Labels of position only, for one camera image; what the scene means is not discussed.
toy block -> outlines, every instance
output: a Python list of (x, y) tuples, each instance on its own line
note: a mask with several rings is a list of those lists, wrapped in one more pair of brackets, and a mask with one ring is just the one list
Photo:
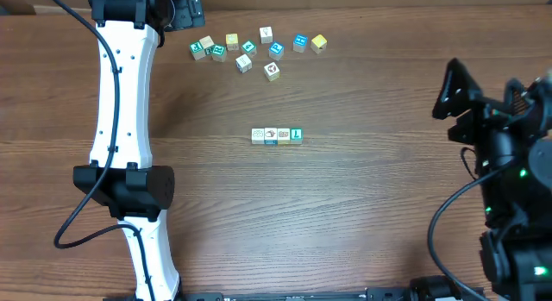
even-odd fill
[(288, 145), (290, 143), (290, 129), (278, 129), (278, 144)]
[(268, 81), (273, 81), (279, 78), (279, 69), (276, 66), (276, 63), (270, 63), (265, 66), (265, 75), (268, 78)]
[(270, 43), (273, 41), (273, 28), (265, 27), (265, 28), (259, 28), (260, 31), (260, 43)]
[(265, 129), (251, 129), (251, 143), (254, 145), (264, 145)]
[(278, 145), (278, 129), (265, 128), (265, 145)]
[(213, 47), (215, 46), (215, 42), (213, 42), (210, 36), (201, 38), (199, 40), (199, 43), (201, 43), (201, 46), (205, 49), (205, 55), (210, 55), (211, 52), (213, 52)]
[(295, 40), (293, 41), (293, 51), (303, 53), (307, 47), (307, 41), (309, 38), (302, 34), (297, 34)]
[(241, 46), (241, 52), (254, 57), (257, 55), (257, 46), (252, 41), (247, 41)]
[(201, 43), (199, 41), (196, 41), (190, 45), (190, 51), (195, 60), (199, 60), (205, 57), (205, 50), (201, 46)]
[(235, 59), (235, 65), (238, 67), (241, 73), (248, 71), (253, 68), (253, 63), (249, 59), (247, 54), (243, 54), (239, 58)]
[(274, 42), (268, 49), (268, 56), (273, 60), (280, 60), (284, 56), (284, 46)]
[(213, 57), (213, 60), (224, 62), (226, 60), (226, 47), (215, 45), (211, 56)]
[(291, 129), (290, 143), (293, 145), (300, 145), (303, 143), (302, 129)]
[(229, 51), (240, 50), (240, 44), (238, 43), (238, 34), (226, 34), (226, 48)]
[(312, 43), (310, 44), (310, 48), (316, 54), (320, 54), (323, 50), (326, 49), (326, 46), (328, 46), (328, 41), (326, 41), (326, 38), (324, 38), (324, 36), (322, 36), (321, 34), (314, 37), (312, 39)]

green light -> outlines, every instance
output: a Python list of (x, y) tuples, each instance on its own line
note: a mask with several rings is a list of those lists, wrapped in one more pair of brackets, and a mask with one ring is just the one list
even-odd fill
[(548, 273), (549, 273), (549, 269), (547, 269), (546, 267), (535, 267), (536, 276), (546, 275)]

wood grain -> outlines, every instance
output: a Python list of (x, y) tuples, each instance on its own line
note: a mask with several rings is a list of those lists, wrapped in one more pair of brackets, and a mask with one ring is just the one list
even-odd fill
[[(154, 163), (170, 165), (174, 262), (187, 292), (345, 291), (407, 285), (437, 273), (425, 236), (433, 212), (468, 182), (447, 141), (453, 120), (430, 116), (448, 60), (459, 57), (486, 94), (552, 66), (546, 6), (236, 11), (167, 35), (152, 73)], [(260, 45), (251, 72), (230, 53), (194, 61), (210, 34), (285, 45), (269, 83)], [(292, 51), (296, 33), (328, 49)], [(120, 232), (55, 249), (57, 228), (82, 198), (97, 119), (97, 43), (68, 16), (0, 21), (0, 300), (96, 300), (130, 294), (135, 278)], [(301, 147), (251, 146), (253, 127), (302, 127)], [(437, 228), (443, 261), (470, 285), (489, 285), (480, 194), (454, 204)], [(90, 203), (75, 239), (113, 223)]]

wooden table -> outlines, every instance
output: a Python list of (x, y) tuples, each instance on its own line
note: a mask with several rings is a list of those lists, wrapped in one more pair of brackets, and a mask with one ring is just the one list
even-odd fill
[[(486, 94), (508, 78), (529, 83), (552, 66), (549, 6), (211, 12), (207, 26), (168, 34), (152, 72), (149, 128), (156, 165), (177, 187), (169, 211), (174, 263), (187, 292), (322, 292), (407, 285), (438, 273), (428, 223), (467, 183), (454, 120), (431, 110), (446, 63), (459, 57)], [(194, 61), (210, 34), (285, 47), (280, 79), (259, 46), (253, 70)], [(296, 33), (328, 49), (292, 51)], [(97, 43), (69, 16), (0, 18), (0, 299), (99, 300), (130, 294), (135, 277), (121, 231), (58, 250), (53, 236), (83, 194), (96, 129)], [(304, 129), (300, 147), (250, 145), (254, 127)], [(444, 263), (489, 285), (478, 236), (479, 190), (436, 231)], [(92, 202), (66, 234), (114, 223)]]

letter cube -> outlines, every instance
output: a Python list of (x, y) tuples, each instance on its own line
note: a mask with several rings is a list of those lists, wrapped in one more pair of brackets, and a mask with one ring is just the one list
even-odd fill
[(316, 52), (316, 54), (320, 54), (326, 49), (326, 46), (328, 46), (328, 41), (326, 41), (326, 38), (324, 38), (321, 34), (314, 37), (312, 39), (312, 43), (310, 44), (310, 48)]
[(268, 81), (273, 81), (279, 77), (279, 69), (276, 66), (276, 63), (270, 63), (265, 66), (265, 75), (268, 78)]
[(278, 129), (265, 128), (265, 145), (278, 145)]
[(226, 60), (226, 47), (215, 45), (211, 56), (213, 57), (213, 60), (224, 62)]
[(241, 46), (241, 52), (254, 57), (257, 55), (257, 46), (252, 41), (247, 41)]
[(268, 49), (268, 56), (274, 60), (280, 60), (284, 56), (284, 46), (274, 42)]
[(213, 47), (215, 46), (215, 42), (213, 42), (210, 36), (201, 38), (199, 43), (201, 43), (201, 46), (205, 49), (205, 55), (210, 55), (213, 51)]
[(241, 73), (248, 71), (253, 68), (253, 63), (249, 59), (247, 54), (243, 54), (239, 58), (235, 59), (235, 65), (238, 67)]
[(307, 41), (309, 38), (302, 34), (297, 34), (295, 40), (293, 41), (293, 51), (303, 53), (307, 46)]
[(273, 41), (273, 28), (265, 27), (259, 28), (260, 31), (260, 43), (270, 43)]
[(265, 129), (251, 129), (251, 143), (254, 145), (264, 145)]
[(278, 144), (288, 145), (290, 143), (290, 129), (278, 129)]
[(238, 44), (238, 34), (226, 34), (226, 48), (229, 51), (240, 50), (240, 45)]
[(303, 143), (303, 130), (291, 129), (290, 142), (294, 145), (300, 145)]
[(190, 45), (190, 51), (195, 60), (199, 60), (205, 57), (205, 49), (201, 46), (201, 43), (199, 41), (196, 41)]

